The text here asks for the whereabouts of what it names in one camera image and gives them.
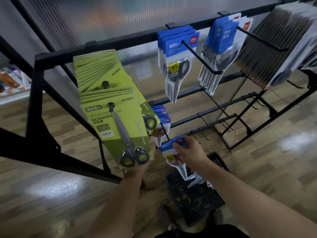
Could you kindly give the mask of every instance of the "black plastic basket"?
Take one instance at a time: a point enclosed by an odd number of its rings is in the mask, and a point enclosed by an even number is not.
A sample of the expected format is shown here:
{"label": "black plastic basket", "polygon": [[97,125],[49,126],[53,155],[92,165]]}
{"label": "black plastic basket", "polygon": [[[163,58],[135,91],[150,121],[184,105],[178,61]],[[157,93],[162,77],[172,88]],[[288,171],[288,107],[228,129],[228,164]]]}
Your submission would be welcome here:
{"label": "black plastic basket", "polygon": [[[207,157],[214,163],[229,171],[226,164],[216,152],[212,152]],[[166,177],[167,187],[176,205],[178,212],[185,220],[186,226],[191,227],[210,210],[220,208],[225,203],[216,190],[207,187],[206,183],[196,184],[187,188],[193,180],[184,181],[178,170]]]}

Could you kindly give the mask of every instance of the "person's left arm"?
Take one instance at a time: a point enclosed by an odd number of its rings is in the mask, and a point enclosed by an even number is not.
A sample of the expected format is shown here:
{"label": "person's left arm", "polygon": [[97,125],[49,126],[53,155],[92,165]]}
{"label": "person's left arm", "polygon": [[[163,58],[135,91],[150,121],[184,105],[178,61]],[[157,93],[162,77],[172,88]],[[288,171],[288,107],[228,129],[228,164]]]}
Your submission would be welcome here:
{"label": "person's left arm", "polygon": [[[153,154],[155,143],[151,142]],[[131,168],[109,202],[100,212],[85,238],[131,238],[143,175],[149,162]]]}

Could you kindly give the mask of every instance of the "black metal frame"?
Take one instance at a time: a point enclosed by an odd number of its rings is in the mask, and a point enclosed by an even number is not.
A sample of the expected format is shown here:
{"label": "black metal frame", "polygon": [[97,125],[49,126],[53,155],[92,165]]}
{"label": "black metal frame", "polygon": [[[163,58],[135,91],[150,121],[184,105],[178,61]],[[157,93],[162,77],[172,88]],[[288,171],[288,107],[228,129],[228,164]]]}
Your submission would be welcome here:
{"label": "black metal frame", "polygon": [[[31,25],[31,27],[34,29],[34,31],[42,36],[42,39],[45,41],[44,35],[41,33],[41,31],[38,29],[38,27],[35,25],[34,21],[31,19],[30,15],[26,12],[26,10],[23,8],[21,3],[17,3],[17,0],[11,0],[12,3],[15,5],[15,7],[18,9],[18,11],[22,14],[22,16],[26,19],[27,23]],[[266,6],[262,7],[257,7],[257,8],[252,8],[248,9],[245,11],[241,11],[242,15],[246,16],[254,16],[254,15],[259,15],[263,14],[266,12],[270,12],[273,10],[273,8],[279,4],[286,3],[286,2],[294,2],[297,0],[280,0],[277,3],[269,4]],[[214,15],[209,19],[206,20],[200,20],[196,21],[193,23],[189,23],[193,28],[196,30],[203,29],[210,27],[212,23],[217,19],[222,16],[224,16],[225,12],[219,12],[218,15]],[[152,42],[157,40],[157,32],[161,30],[165,30],[167,28],[172,28],[172,27],[177,27],[177,26],[183,26],[187,25],[188,23],[178,23],[178,24],[167,24],[164,27],[159,27],[155,28],[152,30],[140,32],[140,33],[135,33],[131,35],[126,35],[126,36],[121,36],[118,38],[113,38],[113,39],[108,39],[100,42],[89,42],[86,45],[75,47],[75,48],[70,48],[66,50],[61,50],[61,51],[56,51],[56,52],[51,52],[51,53],[44,53],[44,54],[39,54],[36,55],[35,57],[35,66],[33,70],[33,75],[32,75],[32,84],[31,84],[31,91],[30,91],[30,102],[29,102],[29,109],[28,109],[28,118],[27,118],[27,127],[26,127],[26,137],[19,136],[17,134],[14,134],[12,132],[6,131],[2,128],[0,128],[0,135],[2,137],[6,137],[4,139],[3,145],[5,147],[8,147],[6,149],[2,149],[0,152],[0,156],[31,163],[31,164],[36,164],[36,165],[41,165],[49,168],[54,168],[57,170],[62,170],[66,172],[71,172],[87,177],[92,177],[95,179],[100,179],[100,180],[105,180],[113,183],[119,183],[121,178],[113,175],[110,171],[110,168],[108,167],[106,160],[103,155],[103,149],[102,149],[102,142],[97,135],[96,131],[92,128],[92,126],[82,117],[78,112],[74,110],[73,107],[71,107],[66,100],[62,98],[61,95],[59,95],[45,80],[44,80],[44,71],[47,69],[54,68],[55,66],[58,65],[64,65],[66,63],[70,63],[73,61],[73,57],[77,55],[82,55],[82,54],[87,54],[95,51],[101,51],[101,50],[107,50],[107,49],[116,49],[116,50],[121,50],[124,48],[129,48],[133,46],[137,46],[140,44]],[[255,37],[253,34],[248,33],[251,35],[253,38],[256,38],[258,41],[263,42],[264,44],[267,44],[268,46],[272,47],[272,44],[267,43],[265,40],[262,40],[258,37]],[[23,69],[28,69],[28,73],[30,73],[30,67],[27,66],[23,62],[21,56],[19,56],[16,52],[14,53],[12,51],[12,48],[8,45],[8,43],[5,43],[4,40],[0,39],[0,47],[1,50],[6,50],[7,51],[7,56],[13,56],[14,63],[20,67],[22,70]],[[205,66],[208,64],[204,60],[200,60]],[[217,104],[211,96],[208,96],[215,102],[216,107],[205,110],[203,112],[199,112],[196,115],[190,116],[186,119],[177,121],[175,123],[171,124],[172,127],[176,127],[178,125],[181,125],[185,122],[191,121],[196,118],[201,118],[206,125],[203,127],[200,127],[196,130],[191,130],[189,133],[186,133],[187,135],[194,135],[197,132],[202,132],[205,129],[208,128],[215,128],[216,124],[226,124],[227,120],[230,120],[232,118],[235,118],[235,120],[228,125],[226,128],[226,131],[229,130],[232,125],[237,121],[240,120],[244,126],[247,129],[247,136],[243,138],[241,141],[233,145],[232,147],[229,146],[227,141],[224,139],[223,135],[225,132],[220,133],[216,128],[216,132],[221,136],[221,138],[224,140],[225,145],[229,150],[233,149],[240,143],[242,143],[244,140],[261,130],[263,127],[271,123],[273,120],[275,120],[277,117],[285,113],[287,110],[292,108],[294,105],[299,103],[301,100],[312,94],[314,91],[317,90],[317,83],[315,80],[316,79],[316,74],[309,70],[304,70],[304,73],[306,73],[309,76],[309,90],[304,93],[302,96],[297,98],[294,102],[289,104],[286,108],[284,108],[282,111],[277,112],[275,111],[261,96],[265,91],[260,92],[259,94],[252,92],[249,93],[245,96],[230,100],[227,103],[224,104]],[[239,77],[244,77],[245,75],[242,72],[237,72],[228,76],[225,76],[221,79],[221,82],[219,84],[234,80]],[[60,145],[55,141],[53,136],[49,133],[47,130],[47,127],[45,126],[44,121],[42,120],[42,98],[43,98],[43,90],[48,93],[57,103],[59,103],[69,114],[71,114],[77,121],[79,121],[80,124],[82,124],[91,134],[93,134],[99,142],[99,147],[101,151],[101,158],[102,158],[102,163],[103,163],[103,170],[99,169],[95,166],[92,166],[90,164],[84,163],[82,161],[79,161],[71,156],[68,156],[66,154],[63,154],[61,152],[61,147]],[[201,86],[195,86],[193,88],[190,88],[188,90],[182,91],[179,93],[177,99],[186,97],[188,95],[197,93],[197,92],[202,92],[205,91],[204,88]],[[252,98],[252,101],[248,104],[247,108],[245,108],[239,115],[233,114],[233,115],[228,115],[225,112],[225,108],[235,104],[237,102],[247,100],[247,98]],[[265,106],[267,106],[270,110],[270,119],[266,121],[264,124],[262,124],[260,127],[256,128],[255,130],[251,130],[242,120],[242,115],[250,108],[252,105],[260,100]],[[158,104],[166,104],[169,102],[169,99],[167,97],[156,100],[156,101],[151,101],[149,104],[151,106],[158,105]],[[208,124],[203,116],[215,111],[221,110],[222,113],[226,114],[227,117],[218,119],[215,122],[212,122]],[[21,146],[22,148],[32,150],[32,154],[30,155],[24,155],[21,156],[19,152],[16,152],[16,145]]]}

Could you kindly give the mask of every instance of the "stack of green packages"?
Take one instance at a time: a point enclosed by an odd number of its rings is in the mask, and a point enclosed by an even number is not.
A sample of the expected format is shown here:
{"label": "stack of green packages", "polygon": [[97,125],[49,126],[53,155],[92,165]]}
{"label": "stack of green packages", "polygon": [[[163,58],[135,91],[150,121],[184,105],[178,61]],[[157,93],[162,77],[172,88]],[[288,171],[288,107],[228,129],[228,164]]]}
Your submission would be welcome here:
{"label": "stack of green packages", "polygon": [[159,118],[125,72],[115,50],[73,59],[81,108],[121,168],[153,160],[148,135]]}

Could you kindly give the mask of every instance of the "wooden floor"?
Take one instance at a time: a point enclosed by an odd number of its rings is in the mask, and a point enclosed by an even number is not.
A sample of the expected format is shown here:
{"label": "wooden floor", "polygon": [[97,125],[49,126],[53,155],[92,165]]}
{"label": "wooden floor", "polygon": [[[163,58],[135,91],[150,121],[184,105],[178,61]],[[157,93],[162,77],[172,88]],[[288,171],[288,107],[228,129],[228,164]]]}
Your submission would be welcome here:
{"label": "wooden floor", "polygon": [[[303,87],[308,82],[300,72],[295,72],[291,80]],[[264,98],[281,110],[306,90],[284,83],[267,91]],[[234,175],[317,222],[316,103],[317,94],[313,94],[232,152],[212,129],[204,131],[209,140],[201,133],[196,137],[205,150],[217,151]],[[23,100],[0,106],[0,127],[24,135],[27,104]],[[246,105],[239,103],[226,111],[239,113]],[[268,119],[266,107],[254,107],[258,110],[252,108],[243,116],[252,128]],[[102,167],[98,141],[48,95],[44,96],[42,116],[64,153]],[[240,123],[234,129],[225,136],[231,144],[245,135]],[[104,153],[112,172],[122,177],[107,150]],[[174,169],[159,151],[155,158],[145,174],[147,189],[141,192],[138,203],[134,233],[147,226],[139,237],[162,232],[155,217],[157,208],[166,203],[173,206],[165,177]],[[0,157],[0,237],[82,237],[116,186]],[[226,223],[243,229],[226,206],[222,210]],[[189,231],[202,227],[199,224]]]}

